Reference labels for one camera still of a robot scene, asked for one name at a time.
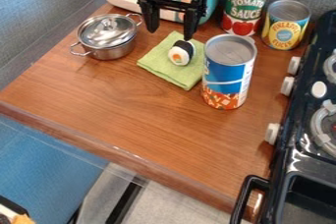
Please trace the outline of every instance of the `sushi roll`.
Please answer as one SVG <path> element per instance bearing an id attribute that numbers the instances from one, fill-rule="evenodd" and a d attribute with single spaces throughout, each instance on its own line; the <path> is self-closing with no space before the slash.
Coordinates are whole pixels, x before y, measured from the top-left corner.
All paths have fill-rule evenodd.
<path id="1" fill-rule="evenodd" d="M 195 46 L 190 41 L 178 40 L 168 52 L 170 61 L 178 66 L 188 65 L 196 54 Z"/>

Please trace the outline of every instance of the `silver pot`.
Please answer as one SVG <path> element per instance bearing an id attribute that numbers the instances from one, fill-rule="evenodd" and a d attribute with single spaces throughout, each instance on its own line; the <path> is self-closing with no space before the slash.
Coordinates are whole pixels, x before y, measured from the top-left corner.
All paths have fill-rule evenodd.
<path id="1" fill-rule="evenodd" d="M 137 16 L 136 24 L 129 16 Z M 98 60 L 114 60 L 126 56 L 135 48 L 137 28 L 142 23 L 141 15 L 102 15 L 84 21 L 78 29 L 79 42 L 70 46 L 73 55 L 90 56 Z M 81 45 L 85 53 L 75 51 Z"/>

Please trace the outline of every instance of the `wooden countertop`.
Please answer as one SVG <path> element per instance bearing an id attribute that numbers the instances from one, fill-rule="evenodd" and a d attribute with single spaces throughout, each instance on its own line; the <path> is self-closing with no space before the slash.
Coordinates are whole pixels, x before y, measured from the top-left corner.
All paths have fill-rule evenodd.
<path id="1" fill-rule="evenodd" d="M 94 15 L 126 14 L 106 4 Z M 207 203 L 232 210 L 244 178 L 267 177 L 273 147 L 263 141 L 280 122 L 287 98 L 279 93 L 293 51 L 272 50 L 255 36 L 258 56 L 245 105 L 219 111 L 200 97 L 137 67 L 137 60 L 172 30 L 141 26 L 136 49 L 102 62 L 73 56 L 73 31 L 0 93 L 0 113 Z M 214 21 L 194 39 L 223 33 Z"/>

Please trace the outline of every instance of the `food can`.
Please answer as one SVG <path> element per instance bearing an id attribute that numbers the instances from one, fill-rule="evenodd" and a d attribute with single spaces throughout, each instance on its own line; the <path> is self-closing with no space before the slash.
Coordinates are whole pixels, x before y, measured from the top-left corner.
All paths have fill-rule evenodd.
<path id="1" fill-rule="evenodd" d="M 253 39 L 221 34 L 205 44 L 201 95 L 213 108 L 230 110 L 240 107 L 248 96 L 254 60 Z"/>
<path id="2" fill-rule="evenodd" d="M 310 10 L 303 3 L 294 0 L 275 1 L 268 7 L 262 40 L 275 49 L 293 49 L 303 40 L 309 18 Z"/>
<path id="3" fill-rule="evenodd" d="M 253 35 L 266 0 L 226 0 L 223 28 L 236 35 Z"/>

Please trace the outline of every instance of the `blue can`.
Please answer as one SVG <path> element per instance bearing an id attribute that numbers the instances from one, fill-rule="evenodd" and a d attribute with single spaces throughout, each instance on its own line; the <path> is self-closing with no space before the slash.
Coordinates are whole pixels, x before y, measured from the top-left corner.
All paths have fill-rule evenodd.
<path id="1" fill-rule="evenodd" d="M 235 109 L 247 99 L 254 60 L 253 39 L 221 34 L 205 44 L 202 97 L 216 109 Z"/>

